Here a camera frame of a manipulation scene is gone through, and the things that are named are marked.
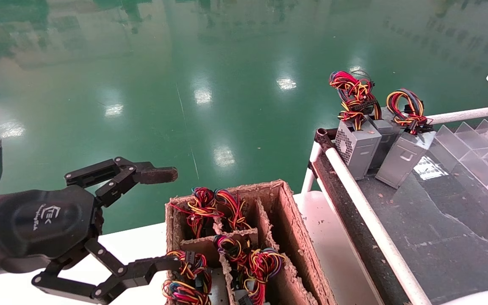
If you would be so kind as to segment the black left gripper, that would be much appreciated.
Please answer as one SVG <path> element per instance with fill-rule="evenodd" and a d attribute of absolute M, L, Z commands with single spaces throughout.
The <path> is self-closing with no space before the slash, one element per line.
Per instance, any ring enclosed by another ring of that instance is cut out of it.
<path fill-rule="evenodd" d="M 31 280 L 33 286 L 57 297 L 109 305 L 126 290 L 149 285 L 157 272 L 177 271 L 180 260 L 163 255 L 122 264 L 97 241 L 103 227 L 97 203 L 110 207 L 137 184 L 169 183 L 177 178 L 173 166 L 157 168 L 151 162 L 116 157 L 68 172 L 65 189 L 2 194 L 0 259 L 52 259 Z M 95 197 L 85 190 L 99 183 L 103 185 Z M 105 281 L 93 285 L 59 277 L 64 268 L 87 254 L 111 272 Z"/>

